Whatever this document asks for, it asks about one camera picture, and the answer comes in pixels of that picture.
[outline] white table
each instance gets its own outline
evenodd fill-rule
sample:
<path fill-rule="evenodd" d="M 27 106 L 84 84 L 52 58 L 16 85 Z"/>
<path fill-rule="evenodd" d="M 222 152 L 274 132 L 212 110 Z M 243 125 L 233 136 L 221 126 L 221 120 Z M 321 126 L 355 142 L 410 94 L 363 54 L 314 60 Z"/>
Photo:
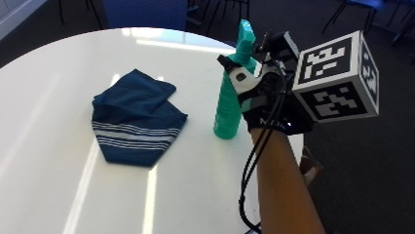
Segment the white table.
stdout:
<path fill-rule="evenodd" d="M 125 28 L 55 42 L 0 69 L 0 233 L 242 233 L 239 177 L 251 141 L 213 134 L 222 81 L 206 37 Z M 134 68 L 178 87 L 189 115 L 157 167 L 104 160 L 90 128 L 92 97 Z M 290 138 L 295 156 L 302 136 Z M 246 212 L 258 221 L 255 177 Z"/>

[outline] folded towel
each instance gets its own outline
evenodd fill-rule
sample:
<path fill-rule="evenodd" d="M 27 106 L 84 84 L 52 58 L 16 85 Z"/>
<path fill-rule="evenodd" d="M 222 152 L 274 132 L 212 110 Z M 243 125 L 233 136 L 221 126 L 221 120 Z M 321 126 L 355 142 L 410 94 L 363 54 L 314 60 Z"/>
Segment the folded towel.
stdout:
<path fill-rule="evenodd" d="M 94 97 L 92 128 L 108 162 L 154 166 L 186 120 L 168 101 L 176 90 L 133 70 Z"/>

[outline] plastic bottle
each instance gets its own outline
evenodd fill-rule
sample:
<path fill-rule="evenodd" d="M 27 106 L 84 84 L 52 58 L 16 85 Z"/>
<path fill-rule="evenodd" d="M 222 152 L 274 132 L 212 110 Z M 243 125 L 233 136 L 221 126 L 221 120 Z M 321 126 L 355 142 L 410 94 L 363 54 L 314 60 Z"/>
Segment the plastic bottle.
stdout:
<path fill-rule="evenodd" d="M 238 27 L 235 53 L 230 55 L 230 59 L 239 63 L 250 73 L 254 73 L 257 66 L 257 61 L 251 57 L 251 46 L 254 41 L 255 35 L 250 23 L 243 19 Z M 230 77 L 225 71 L 214 124 L 214 133 L 217 137 L 223 139 L 233 138 L 237 133 L 239 120 L 241 109 L 238 106 L 237 94 Z"/>

